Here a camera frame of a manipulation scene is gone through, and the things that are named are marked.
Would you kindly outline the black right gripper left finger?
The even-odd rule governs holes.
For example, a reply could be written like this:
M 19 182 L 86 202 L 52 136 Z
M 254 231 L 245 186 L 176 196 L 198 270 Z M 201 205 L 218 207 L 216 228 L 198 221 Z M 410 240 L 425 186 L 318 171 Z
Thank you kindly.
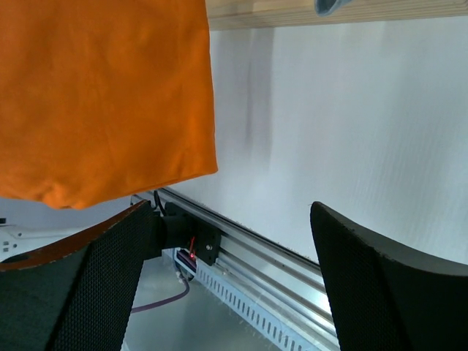
M 144 200 L 2 263 L 1 349 L 121 349 L 153 220 Z

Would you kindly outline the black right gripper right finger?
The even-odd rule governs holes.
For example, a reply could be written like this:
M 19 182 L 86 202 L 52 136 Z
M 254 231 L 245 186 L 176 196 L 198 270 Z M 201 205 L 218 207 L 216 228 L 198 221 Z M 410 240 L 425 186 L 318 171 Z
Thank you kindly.
M 341 350 L 466 350 L 467 266 L 410 248 L 323 203 L 310 224 Z

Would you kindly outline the orange trousers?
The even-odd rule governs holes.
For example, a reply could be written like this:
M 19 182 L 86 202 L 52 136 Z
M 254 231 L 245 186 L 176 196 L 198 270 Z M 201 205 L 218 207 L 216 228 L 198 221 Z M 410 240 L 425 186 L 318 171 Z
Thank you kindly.
M 217 171 L 204 1 L 3 1 L 1 196 L 82 209 Z

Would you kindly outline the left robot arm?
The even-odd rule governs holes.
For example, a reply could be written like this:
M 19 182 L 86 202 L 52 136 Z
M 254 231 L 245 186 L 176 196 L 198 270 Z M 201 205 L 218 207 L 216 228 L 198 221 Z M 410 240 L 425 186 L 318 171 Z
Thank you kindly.
M 143 200 L 92 227 L 1 226 L 1 348 L 120 350 L 154 228 Z

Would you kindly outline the grey shirt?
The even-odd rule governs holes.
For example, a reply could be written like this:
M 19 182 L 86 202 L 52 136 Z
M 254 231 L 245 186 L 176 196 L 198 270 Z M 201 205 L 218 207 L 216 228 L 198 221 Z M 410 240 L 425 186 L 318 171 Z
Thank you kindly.
M 349 4 L 352 0 L 315 0 L 314 8 L 319 17 L 331 15 L 337 9 Z

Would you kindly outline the wooden clothes rack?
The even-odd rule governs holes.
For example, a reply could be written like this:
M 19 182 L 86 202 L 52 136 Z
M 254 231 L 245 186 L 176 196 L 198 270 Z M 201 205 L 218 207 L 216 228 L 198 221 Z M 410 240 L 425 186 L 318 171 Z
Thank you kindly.
M 467 14 L 467 0 L 207 1 L 213 30 L 308 26 Z

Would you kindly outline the aluminium front rail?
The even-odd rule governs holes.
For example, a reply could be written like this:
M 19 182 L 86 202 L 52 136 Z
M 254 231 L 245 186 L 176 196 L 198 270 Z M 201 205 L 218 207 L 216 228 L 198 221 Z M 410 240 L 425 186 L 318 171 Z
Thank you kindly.
M 159 196 L 222 232 L 216 262 L 198 262 L 195 281 L 280 350 L 339 349 L 318 265 L 171 189 Z

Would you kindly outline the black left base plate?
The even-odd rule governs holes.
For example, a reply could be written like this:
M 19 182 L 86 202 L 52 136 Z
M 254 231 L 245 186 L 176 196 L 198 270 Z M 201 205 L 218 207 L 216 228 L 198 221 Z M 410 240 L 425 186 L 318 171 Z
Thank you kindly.
M 153 229 L 147 258 L 159 257 L 164 249 L 181 248 L 187 260 L 212 266 L 219 256 L 222 231 L 172 202 L 163 203 L 157 191 Z

